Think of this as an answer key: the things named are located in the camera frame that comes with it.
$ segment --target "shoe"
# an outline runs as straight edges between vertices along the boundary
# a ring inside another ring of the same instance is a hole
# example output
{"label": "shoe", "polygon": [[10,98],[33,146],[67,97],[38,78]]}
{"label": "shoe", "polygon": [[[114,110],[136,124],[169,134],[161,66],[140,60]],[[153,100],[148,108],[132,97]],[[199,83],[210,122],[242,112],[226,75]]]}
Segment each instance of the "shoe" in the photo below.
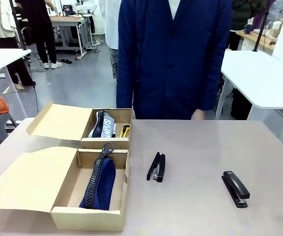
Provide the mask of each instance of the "shoe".
{"label": "shoe", "polygon": [[49,63],[42,63],[42,67],[44,69],[49,69],[50,68],[50,64]]}
{"label": "shoe", "polygon": [[23,86],[21,86],[20,84],[14,84],[15,88],[18,90],[23,90],[25,89]]}
{"label": "shoe", "polygon": [[51,63],[51,69],[57,69],[62,66],[61,62]]}

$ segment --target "open cardboard box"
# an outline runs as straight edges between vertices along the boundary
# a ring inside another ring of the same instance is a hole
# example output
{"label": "open cardboard box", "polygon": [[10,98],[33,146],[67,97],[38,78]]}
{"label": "open cardboard box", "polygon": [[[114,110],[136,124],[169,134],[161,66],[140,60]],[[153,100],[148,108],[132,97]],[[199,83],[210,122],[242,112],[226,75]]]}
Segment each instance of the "open cardboard box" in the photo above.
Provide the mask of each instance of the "open cardboard box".
{"label": "open cardboard box", "polygon": [[110,210],[79,208],[100,150],[51,147],[23,153],[0,176],[0,209],[50,212],[59,230],[122,231],[129,176],[128,150],[114,150]]}
{"label": "open cardboard box", "polygon": [[[96,112],[106,110],[116,123],[115,138],[88,138],[96,125]],[[131,109],[92,109],[48,103],[27,128],[30,135],[80,141],[82,148],[102,149],[112,143],[115,149],[129,149],[129,133],[119,138],[125,125],[131,125]]]}

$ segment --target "worktable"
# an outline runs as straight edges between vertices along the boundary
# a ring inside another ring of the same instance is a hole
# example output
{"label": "worktable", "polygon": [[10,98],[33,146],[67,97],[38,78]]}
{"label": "worktable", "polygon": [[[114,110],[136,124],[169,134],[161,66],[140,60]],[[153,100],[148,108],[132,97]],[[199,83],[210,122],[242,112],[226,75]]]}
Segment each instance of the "worktable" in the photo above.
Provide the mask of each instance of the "worktable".
{"label": "worktable", "polygon": [[17,104],[19,105],[19,111],[20,114],[17,115],[19,116],[17,119],[24,119],[27,118],[26,112],[24,110],[23,104],[19,98],[19,95],[17,93],[17,90],[14,87],[14,84],[11,80],[11,77],[9,75],[9,72],[7,70],[7,65],[11,64],[15,60],[18,60],[19,58],[24,57],[25,55],[31,53],[30,49],[23,50],[23,49],[0,49],[0,69],[4,70],[4,74],[6,79],[8,80],[8,84],[10,87],[10,94],[14,94],[15,100]]}
{"label": "worktable", "polygon": [[[255,43],[258,38],[258,34],[255,32],[251,32],[250,34],[245,34],[243,31],[237,31],[237,35],[241,36],[244,38],[244,42],[242,45],[241,50],[253,50],[255,47]],[[271,39],[268,36],[262,36],[260,38],[259,46],[258,46],[258,51],[264,51],[265,53],[272,55],[275,47],[273,45],[269,45],[271,41],[276,42],[276,39]]]}
{"label": "worktable", "polygon": [[[77,146],[29,136],[32,120],[25,119],[0,145],[0,175],[23,152]],[[133,120],[131,131],[122,233],[59,232],[48,213],[0,210],[0,236],[283,235],[283,146],[264,124]],[[163,182],[146,181],[158,151],[166,155]],[[235,207],[221,179],[224,171],[234,171],[249,190],[248,208]]]}
{"label": "worktable", "polygon": [[[80,50],[81,59],[86,54],[86,49],[97,49],[97,45],[93,43],[92,33],[90,30],[90,25],[88,23],[88,18],[82,16],[50,16],[52,25],[54,27],[59,27],[59,35],[61,37],[61,46],[56,46],[57,50]],[[76,27],[78,35],[78,47],[70,46],[69,43],[72,41],[72,34],[70,27]]]}
{"label": "worktable", "polygon": [[216,119],[220,118],[225,98],[232,86],[251,103],[248,120],[264,122],[271,110],[283,117],[283,62],[263,52],[226,51],[222,65],[225,84],[219,99]]}

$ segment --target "gray tabletop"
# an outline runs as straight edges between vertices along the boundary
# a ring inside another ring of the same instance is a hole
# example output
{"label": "gray tabletop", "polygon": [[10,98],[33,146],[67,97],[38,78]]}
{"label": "gray tabletop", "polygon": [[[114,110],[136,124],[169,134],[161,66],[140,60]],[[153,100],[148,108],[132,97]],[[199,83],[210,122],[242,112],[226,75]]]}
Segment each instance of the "gray tabletop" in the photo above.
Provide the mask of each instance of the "gray tabletop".
{"label": "gray tabletop", "polygon": [[[0,175],[24,151],[77,143],[30,137],[26,119],[0,146]],[[283,234],[283,146],[261,123],[132,123],[130,179],[122,233],[58,232],[48,213],[0,210],[0,235],[280,236]],[[146,181],[157,151],[164,181]],[[251,193],[237,209],[221,179],[234,171]]]}

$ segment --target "box lid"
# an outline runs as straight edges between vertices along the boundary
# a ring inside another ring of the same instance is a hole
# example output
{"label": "box lid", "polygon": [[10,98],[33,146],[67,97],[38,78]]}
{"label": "box lid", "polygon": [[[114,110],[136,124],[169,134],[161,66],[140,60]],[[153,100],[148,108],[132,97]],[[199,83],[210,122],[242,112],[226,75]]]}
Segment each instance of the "box lid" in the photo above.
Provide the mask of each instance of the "box lid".
{"label": "box lid", "polygon": [[75,155],[70,147],[20,155],[0,176],[0,209],[50,212]]}
{"label": "box lid", "polygon": [[30,135],[80,141],[86,130],[91,108],[48,103],[27,128]]}

